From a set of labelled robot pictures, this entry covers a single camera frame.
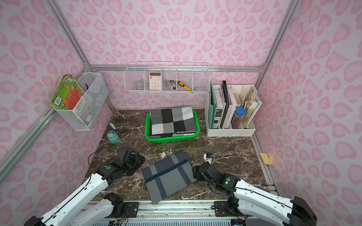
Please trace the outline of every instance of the calculator keypad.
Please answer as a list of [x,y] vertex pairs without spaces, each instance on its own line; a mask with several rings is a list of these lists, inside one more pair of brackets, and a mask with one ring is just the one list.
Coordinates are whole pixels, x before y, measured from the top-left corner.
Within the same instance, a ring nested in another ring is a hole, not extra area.
[[150,90],[161,90],[161,76],[150,76]]

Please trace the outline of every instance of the mint green water bottle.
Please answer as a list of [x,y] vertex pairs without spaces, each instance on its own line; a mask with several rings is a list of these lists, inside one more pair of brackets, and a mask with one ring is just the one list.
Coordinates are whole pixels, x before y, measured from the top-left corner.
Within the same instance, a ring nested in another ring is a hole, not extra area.
[[112,144],[118,144],[121,139],[118,137],[118,135],[113,131],[115,129],[115,126],[113,123],[110,123],[109,124],[109,128],[112,129],[112,131],[109,131],[107,133],[107,137],[109,139],[109,141],[112,143]]

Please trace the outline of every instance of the green plastic basket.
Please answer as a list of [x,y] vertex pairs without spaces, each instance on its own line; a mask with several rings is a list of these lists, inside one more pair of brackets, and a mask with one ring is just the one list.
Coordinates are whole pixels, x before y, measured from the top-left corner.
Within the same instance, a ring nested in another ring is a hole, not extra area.
[[148,114],[146,117],[146,130],[144,132],[144,136],[146,137],[146,139],[154,143],[172,142],[179,140],[192,140],[195,136],[197,136],[200,133],[199,120],[197,119],[196,111],[195,110],[192,111],[194,113],[195,124],[197,127],[197,131],[194,135],[178,136],[178,137],[162,137],[162,138],[151,139],[148,137],[148,135],[150,134],[151,114]]

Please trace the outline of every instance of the yellow sponge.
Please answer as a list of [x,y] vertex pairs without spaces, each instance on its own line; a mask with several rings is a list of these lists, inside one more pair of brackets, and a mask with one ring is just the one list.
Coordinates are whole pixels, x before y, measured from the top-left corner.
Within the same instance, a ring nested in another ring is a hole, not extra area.
[[269,159],[268,154],[266,154],[266,153],[260,153],[260,156],[261,156],[261,158],[263,159],[265,165],[271,165],[271,164],[272,164],[272,162],[271,162],[270,159]]

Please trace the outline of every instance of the black and white checkered blanket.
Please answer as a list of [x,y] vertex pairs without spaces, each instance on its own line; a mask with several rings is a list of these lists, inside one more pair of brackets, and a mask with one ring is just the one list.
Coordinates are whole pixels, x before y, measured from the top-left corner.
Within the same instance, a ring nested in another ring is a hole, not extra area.
[[197,131],[191,107],[151,110],[149,138],[193,135]]

